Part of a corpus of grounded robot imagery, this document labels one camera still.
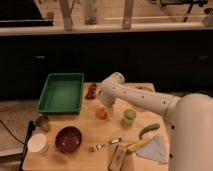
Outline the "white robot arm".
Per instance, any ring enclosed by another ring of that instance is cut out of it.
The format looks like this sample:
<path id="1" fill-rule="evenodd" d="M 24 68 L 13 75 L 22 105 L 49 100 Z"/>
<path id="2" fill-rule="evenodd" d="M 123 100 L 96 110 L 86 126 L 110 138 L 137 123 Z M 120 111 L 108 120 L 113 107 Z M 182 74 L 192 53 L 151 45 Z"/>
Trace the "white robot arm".
<path id="1" fill-rule="evenodd" d="M 100 84 L 101 102 L 117 98 L 160 115 L 170 137 L 168 171 L 213 171 L 213 98 L 193 93 L 183 97 L 130 88 L 115 72 Z"/>

